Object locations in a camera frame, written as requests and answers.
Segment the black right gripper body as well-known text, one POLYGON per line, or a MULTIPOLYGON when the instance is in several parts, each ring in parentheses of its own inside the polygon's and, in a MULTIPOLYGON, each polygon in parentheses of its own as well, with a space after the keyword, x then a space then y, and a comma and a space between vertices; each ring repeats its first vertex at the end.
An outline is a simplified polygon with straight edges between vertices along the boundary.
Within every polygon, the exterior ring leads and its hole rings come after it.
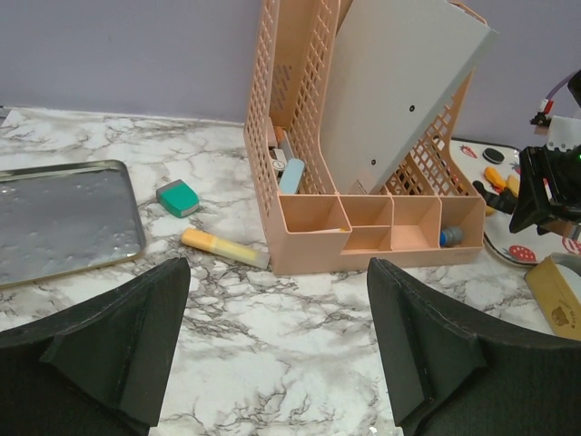
POLYGON ((519 195, 509 231, 535 226, 539 235, 578 236, 580 147, 566 152, 527 147, 519 154, 519 165, 519 195))

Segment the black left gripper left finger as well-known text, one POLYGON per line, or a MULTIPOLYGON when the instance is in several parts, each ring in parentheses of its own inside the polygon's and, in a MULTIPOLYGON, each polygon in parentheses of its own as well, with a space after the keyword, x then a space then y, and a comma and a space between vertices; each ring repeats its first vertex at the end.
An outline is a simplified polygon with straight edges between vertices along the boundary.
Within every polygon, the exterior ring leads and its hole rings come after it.
POLYGON ((173 258, 1 333, 4 435, 146 435, 160 420, 191 269, 173 258))

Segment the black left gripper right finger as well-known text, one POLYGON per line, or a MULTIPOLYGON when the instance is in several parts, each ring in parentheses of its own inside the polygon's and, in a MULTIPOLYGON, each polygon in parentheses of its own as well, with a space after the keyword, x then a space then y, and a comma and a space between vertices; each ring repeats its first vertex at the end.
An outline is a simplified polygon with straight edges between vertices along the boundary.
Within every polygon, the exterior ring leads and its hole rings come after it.
POLYGON ((407 435, 577 435, 580 344, 490 316, 374 258, 367 288, 407 435))

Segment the rectangular tan biscuit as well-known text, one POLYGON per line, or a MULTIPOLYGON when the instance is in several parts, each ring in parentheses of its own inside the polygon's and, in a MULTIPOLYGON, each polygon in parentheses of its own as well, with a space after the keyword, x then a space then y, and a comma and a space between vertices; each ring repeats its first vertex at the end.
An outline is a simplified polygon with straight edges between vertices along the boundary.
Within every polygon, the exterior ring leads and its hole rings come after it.
POLYGON ((515 177, 514 175, 510 175, 507 179, 506 179, 506 184, 507 184, 507 189, 516 197, 518 198, 519 195, 519 187, 520 187, 520 181, 518 177, 515 177))

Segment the silver tin lid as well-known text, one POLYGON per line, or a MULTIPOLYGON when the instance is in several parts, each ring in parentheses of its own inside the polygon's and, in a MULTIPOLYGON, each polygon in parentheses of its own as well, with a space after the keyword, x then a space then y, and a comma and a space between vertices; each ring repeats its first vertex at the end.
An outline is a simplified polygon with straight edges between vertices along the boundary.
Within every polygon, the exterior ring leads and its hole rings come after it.
POLYGON ((123 263, 146 237, 118 160, 1 172, 1 284, 10 287, 123 263))

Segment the black-tipped metal tongs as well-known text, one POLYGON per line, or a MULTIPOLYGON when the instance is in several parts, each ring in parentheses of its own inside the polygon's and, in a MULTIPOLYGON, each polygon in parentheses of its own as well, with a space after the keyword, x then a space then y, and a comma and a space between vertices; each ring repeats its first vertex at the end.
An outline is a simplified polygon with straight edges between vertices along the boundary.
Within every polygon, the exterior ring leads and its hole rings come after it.
POLYGON ((517 198, 508 188, 501 193, 492 193, 480 181, 474 181, 472 185, 485 200, 488 207, 507 214, 512 214, 515 211, 517 198))

